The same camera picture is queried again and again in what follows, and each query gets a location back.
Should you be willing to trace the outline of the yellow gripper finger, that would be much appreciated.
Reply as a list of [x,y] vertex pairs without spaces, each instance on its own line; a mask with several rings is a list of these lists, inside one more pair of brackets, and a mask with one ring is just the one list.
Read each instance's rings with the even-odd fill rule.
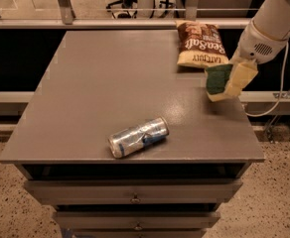
[[235,52],[233,53],[231,59],[229,60],[231,64],[237,64],[242,62],[242,56],[240,55],[240,50],[236,49]]
[[217,102],[239,96],[241,90],[258,74],[257,63],[254,60],[244,60],[240,63],[231,65],[232,70],[224,92],[215,95],[207,93],[210,101]]

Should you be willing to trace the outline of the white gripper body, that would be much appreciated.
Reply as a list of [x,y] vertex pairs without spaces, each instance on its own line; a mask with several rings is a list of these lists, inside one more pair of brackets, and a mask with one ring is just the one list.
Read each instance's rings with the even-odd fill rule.
[[241,58],[262,64],[273,60],[286,44],[287,40],[273,40],[260,33],[250,22],[240,36],[236,51]]

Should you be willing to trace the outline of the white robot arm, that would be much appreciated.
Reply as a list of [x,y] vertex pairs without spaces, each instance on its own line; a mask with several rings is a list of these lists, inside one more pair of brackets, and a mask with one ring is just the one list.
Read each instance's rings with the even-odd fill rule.
[[206,91],[212,102],[237,97],[290,39],[290,0],[265,0],[243,30],[227,63],[206,69]]

